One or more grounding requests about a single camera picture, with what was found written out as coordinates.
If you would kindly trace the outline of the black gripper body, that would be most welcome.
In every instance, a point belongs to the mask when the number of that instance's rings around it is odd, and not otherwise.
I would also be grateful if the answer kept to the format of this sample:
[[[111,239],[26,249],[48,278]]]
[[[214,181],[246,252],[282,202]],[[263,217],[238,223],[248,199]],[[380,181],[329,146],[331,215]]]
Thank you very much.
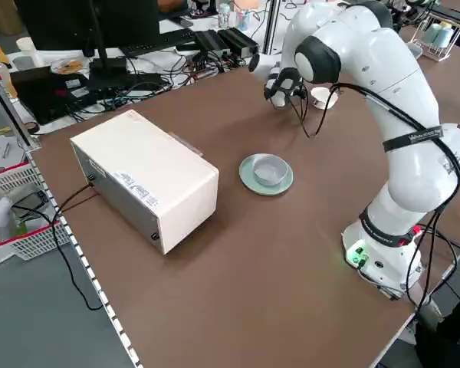
[[[283,92],[285,96],[291,96],[300,82],[301,75],[296,68],[283,68],[276,79],[276,91]]]

